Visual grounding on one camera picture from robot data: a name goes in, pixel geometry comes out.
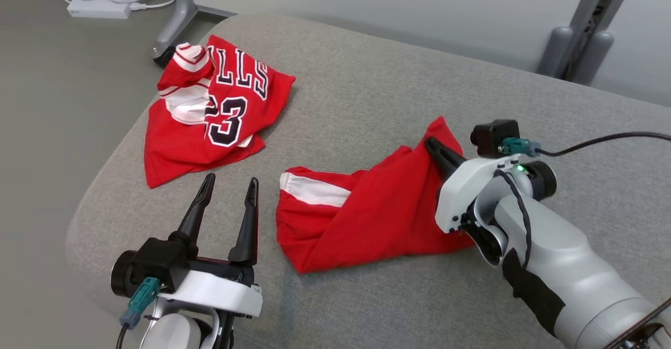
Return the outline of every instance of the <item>white power adapter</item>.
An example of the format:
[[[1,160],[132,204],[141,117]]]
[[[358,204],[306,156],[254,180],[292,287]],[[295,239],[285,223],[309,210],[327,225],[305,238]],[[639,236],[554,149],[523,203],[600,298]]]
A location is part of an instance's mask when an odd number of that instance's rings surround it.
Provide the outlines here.
[[[102,19],[128,19],[130,3],[112,0],[72,0],[68,12],[72,17],[99,17]]]

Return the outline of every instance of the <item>teal connector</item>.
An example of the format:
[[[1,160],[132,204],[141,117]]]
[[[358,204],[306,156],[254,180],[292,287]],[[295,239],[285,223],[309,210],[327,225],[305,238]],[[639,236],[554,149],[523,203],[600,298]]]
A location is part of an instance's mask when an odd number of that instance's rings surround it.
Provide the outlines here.
[[[127,324],[129,330],[137,326],[144,310],[158,297],[161,291],[160,284],[161,282],[158,278],[144,278],[144,281],[142,281],[142,284],[139,285],[139,288],[137,288],[135,294],[133,294],[133,297],[128,302],[128,309],[119,318],[119,323],[122,326]]]
[[[541,155],[537,152],[540,148],[541,145],[538,142],[529,141],[529,139],[525,138],[509,137],[503,140],[499,151],[506,155],[525,154],[535,158]]]

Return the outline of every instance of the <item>white partition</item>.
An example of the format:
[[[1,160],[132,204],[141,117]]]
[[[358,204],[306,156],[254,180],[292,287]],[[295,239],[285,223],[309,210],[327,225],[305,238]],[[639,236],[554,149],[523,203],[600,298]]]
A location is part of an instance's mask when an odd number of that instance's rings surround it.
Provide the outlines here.
[[[534,71],[580,0],[194,0],[232,13],[281,12]]]
[[[671,106],[671,0],[624,0],[607,31],[614,43],[591,86]]]

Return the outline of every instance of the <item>black number with white outline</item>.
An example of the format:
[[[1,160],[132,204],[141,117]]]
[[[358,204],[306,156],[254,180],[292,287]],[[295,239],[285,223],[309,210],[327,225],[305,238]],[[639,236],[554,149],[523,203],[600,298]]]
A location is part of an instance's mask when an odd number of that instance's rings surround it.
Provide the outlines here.
[[[240,137],[242,117],[247,110],[247,99],[242,96],[227,97],[221,102],[220,108],[218,108],[217,98],[215,96],[209,95],[209,99],[213,104],[213,107],[205,108],[206,116],[216,117],[220,114],[230,116],[224,120],[228,125],[209,124],[207,130],[210,142],[216,146],[231,147]]]

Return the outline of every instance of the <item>red fabric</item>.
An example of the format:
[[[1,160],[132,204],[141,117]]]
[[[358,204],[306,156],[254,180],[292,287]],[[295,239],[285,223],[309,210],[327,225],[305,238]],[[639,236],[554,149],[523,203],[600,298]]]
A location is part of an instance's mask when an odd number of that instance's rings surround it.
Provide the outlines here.
[[[170,93],[209,80],[210,102],[205,122],[204,125],[177,122],[163,99],[149,108],[144,167],[150,188],[187,172],[237,162],[261,150],[264,142],[257,134],[278,118],[295,81],[295,77],[267,67],[216,36],[211,36],[208,49],[194,58],[185,59],[181,55],[187,48],[178,50],[167,65],[158,89]],[[199,63],[203,57],[211,62]],[[238,146],[250,136],[253,137],[249,145]]]
[[[277,241],[299,273],[402,255],[449,253],[473,245],[467,235],[444,234],[436,225],[436,196],[442,182],[424,147],[429,136],[462,153],[439,117],[415,150],[401,146],[369,171],[342,175],[305,167],[287,170],[350,191],[341,208],[309,205],[280,191]]]

